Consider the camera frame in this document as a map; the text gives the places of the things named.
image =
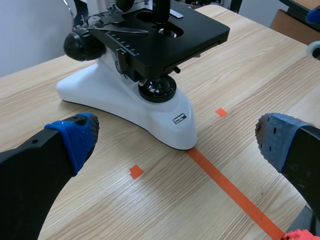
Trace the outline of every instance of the microscope stage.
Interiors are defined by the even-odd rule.
[[[97,29],[91,30],[91,33],[111,50],[122,48],[128,52],[128,64],[145,78],[160,76],[227,41],[230,29],[226,25],[175,1],[171,1],[171,9],[183,17],[170,15],[166,24],[158,24],[152,19],[152,11],[143,8],[123,14],[125,21],[115,24],[118,27],[146,30],[148,34]]]

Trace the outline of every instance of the black knob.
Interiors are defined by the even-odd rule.
[[[68,57],[80,62],[98,59],[106,53],[106,46],[82,27],[68,34],[63,49]]]
[[[139,85],[141,97],[152,103],[164,103],[172,99],[177,90],[175,80],[163,75],[154,79],[148,79],[143,86]]]

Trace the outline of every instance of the microscope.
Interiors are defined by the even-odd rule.
[[[171,73],[227,41],[229,27],[170,0],[87,4],[86,25],[66,37],[64,51],[97,63],[61,80],[60,98],[125,119],[174,149],[193,148],[193,110]]]

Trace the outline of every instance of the wooden table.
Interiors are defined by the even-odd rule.
[[[305,45],[222,7],[199,11],[231,31],[173,75],[194,110],[196,147],[286,231],[305,201],[261,156],[255,124],[280,112],[320,126],[319,63]],[[92,157],[58,196],[40,240],[269,239],[184,151],[116,116],[62,102],[56,83],[92,63],[63,56],[0,79],[1,151],[78,112],[100,121]],[[144,174],[133,180],[135,164]]]

